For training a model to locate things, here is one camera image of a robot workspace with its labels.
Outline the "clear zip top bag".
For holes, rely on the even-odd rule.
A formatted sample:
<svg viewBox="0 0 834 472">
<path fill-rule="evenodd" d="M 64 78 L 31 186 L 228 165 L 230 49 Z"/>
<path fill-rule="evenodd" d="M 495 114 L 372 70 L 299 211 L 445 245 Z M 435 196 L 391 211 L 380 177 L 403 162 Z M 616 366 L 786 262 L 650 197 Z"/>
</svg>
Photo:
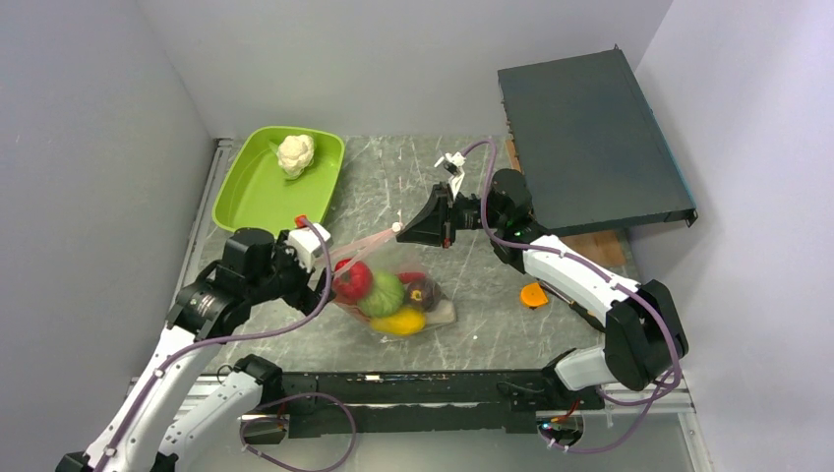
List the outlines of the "clear zip top bag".
<svg viewBox="0 0 834 472">
<path fill-rule="evenodd" d="M 439 279 L 435 275 L 432 275 L 427 267 L 419 261 L 417 248 L 410 244 L 398 243 L 395 240 L 395 236 L 402 228 L 403 225 L 396 222 L 389 229 L 366 236 L 331 251 L 330 260 L 332 262 L 333 279 L 347 271 L 353 264 L 363 262 L 372 272 L 376 270 L 384 270 L 392 272 L 395 275 L 404 271 L 425 272 L 427 275 L 426 278 L 431 278 L 439 284 Z M 444 294 L 443 299 L 450 299 L 441 285 L 440 287 Z M 340 299 L 333 288 L 333 280 L 331 283 L 331 289 L 334 292 L 333 302 L 335 305 L 371 329 L 371 318 L 365 316 L 357 306 L 357 303 L 360 300 L 358 302 L 349 303 Z M 415 334 L 445 325 L 425 325 L 421 331 Z"/>
</svg>

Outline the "green cabbage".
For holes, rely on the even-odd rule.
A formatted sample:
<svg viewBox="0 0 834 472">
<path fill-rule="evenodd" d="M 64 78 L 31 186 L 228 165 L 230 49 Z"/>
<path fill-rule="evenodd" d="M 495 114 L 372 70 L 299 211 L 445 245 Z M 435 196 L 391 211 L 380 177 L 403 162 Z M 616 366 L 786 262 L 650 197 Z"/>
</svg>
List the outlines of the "green cabbage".
<svg viewBox="0 0 834 472">
<path fill-rule="evenodd" d="M 405 286 L 392 272 L 372 272 L 373 282 L 368 294 L 357 306 L 368 318 L 386 318 L 393 315 L 403 304 Z"/>
</svg>

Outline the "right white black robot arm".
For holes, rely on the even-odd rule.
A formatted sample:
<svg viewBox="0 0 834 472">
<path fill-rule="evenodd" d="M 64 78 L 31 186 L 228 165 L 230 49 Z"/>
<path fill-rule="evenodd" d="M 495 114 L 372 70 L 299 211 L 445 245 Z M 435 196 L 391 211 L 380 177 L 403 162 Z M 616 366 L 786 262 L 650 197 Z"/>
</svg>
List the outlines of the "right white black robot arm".
<svg viewBox="0 0 834 472">
<path fill-rule="evenodd" d="M 536 220 L 520 172 L 498 170 L 485 190 L 483 197 L 462 197 L 448 183 L 435 185 L 396 239 L 448 248 L 458 231 L 484 229 L 504 264 L 535 278 L 603 332 L 601 344 L 555 360 L 541 384 L 548 404 L 565 408 L 582 389 L 603 384 L 640 391 L 680 371 L 688 342 L 666 285 L 620 276 L 571 249 Z"/>
</svg>

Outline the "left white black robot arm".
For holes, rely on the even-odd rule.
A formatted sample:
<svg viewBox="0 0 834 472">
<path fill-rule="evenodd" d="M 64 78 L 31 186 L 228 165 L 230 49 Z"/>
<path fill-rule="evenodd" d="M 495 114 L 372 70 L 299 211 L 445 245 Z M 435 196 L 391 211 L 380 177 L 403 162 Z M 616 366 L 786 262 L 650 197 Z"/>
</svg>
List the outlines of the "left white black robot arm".
<svg viewBox="0 0 834 472">
<path fill-rule="evenodd" d="M 254 307 L 282 300 L 310 322 L 330 297 L 332 271 L 309 281 L 317 260 L 328 262 L 330 234 L 300 216 L 292 230 L 273 235 L 242 228 L 225 242 L 220 259 L 176 295 L 154 352 L 108 426 L 86 449 L 65 454 L 59 471 L 186 471 L 219 426 L 254 409 L 274 410 L 282 399 L 282 371 L 255 355 L 240 360 L 229 380 L 195 409 L 177 415 L 194 383 L 220 348 L 246 340 L 239 326 Z"/>
</svg>

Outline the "dark purple onion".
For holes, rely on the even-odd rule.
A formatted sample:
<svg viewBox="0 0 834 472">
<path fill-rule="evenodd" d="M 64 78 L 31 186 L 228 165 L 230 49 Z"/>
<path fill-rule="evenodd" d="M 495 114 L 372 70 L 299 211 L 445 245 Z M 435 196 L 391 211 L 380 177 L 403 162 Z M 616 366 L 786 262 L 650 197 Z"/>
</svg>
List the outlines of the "dark purple onion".
<svg viewBox="0 0 834 472">
<path fill-rule="evenodd" d="M 424 313 L 434 311 L 443 300 L 440 285 L 431 278 L 421 278 L 405 286 L 404 304 Z"/>
</svg>

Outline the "red tomato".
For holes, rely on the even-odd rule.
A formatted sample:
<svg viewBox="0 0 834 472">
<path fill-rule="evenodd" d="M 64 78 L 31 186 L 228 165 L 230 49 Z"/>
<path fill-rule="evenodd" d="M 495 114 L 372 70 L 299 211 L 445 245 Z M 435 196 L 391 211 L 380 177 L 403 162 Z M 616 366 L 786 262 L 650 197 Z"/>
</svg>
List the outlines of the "red tomato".
<svg viewBox="0 0 834 472">
<path fill-rule="evenodd" d="M 369 294 L 373 280 L 370 268 L 363 262 L 357 262 L 334 278 L 333 288 L 340 299 L 354 303 Z"/>
</svg>

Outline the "yellow bell pepper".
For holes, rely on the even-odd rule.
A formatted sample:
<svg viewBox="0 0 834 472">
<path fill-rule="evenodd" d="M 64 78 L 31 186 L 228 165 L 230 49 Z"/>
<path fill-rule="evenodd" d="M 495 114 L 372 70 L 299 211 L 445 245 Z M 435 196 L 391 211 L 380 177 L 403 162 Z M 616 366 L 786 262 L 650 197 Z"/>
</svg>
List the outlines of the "yellow bell pepper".
<svg viewBox="0 0 834 472">
<path fill-rule="evenodd" d="M 426 316 L 418 309 L 403 306 L 392 315 L 371 318 L 371 329 L 395 336 L 409 336 L 421 331 L 426 325 Z"/>
</svg>

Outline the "red chili pepper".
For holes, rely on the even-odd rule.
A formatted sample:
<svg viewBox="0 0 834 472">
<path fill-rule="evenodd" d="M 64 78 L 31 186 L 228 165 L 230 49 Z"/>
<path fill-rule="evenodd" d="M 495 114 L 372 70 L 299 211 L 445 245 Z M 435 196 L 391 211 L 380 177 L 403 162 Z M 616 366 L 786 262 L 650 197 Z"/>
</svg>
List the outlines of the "red chili pepper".
<svg viewBox="0 0 834 472">
<path fill-rule="evenodd" d="M 426 273 L 421 271 L 404 271 L 399 272 L 396 276 L 398 280 L 404 285 L 410 284 L 415 281 L 424 280 L 427 277 Z"/>
</svg>

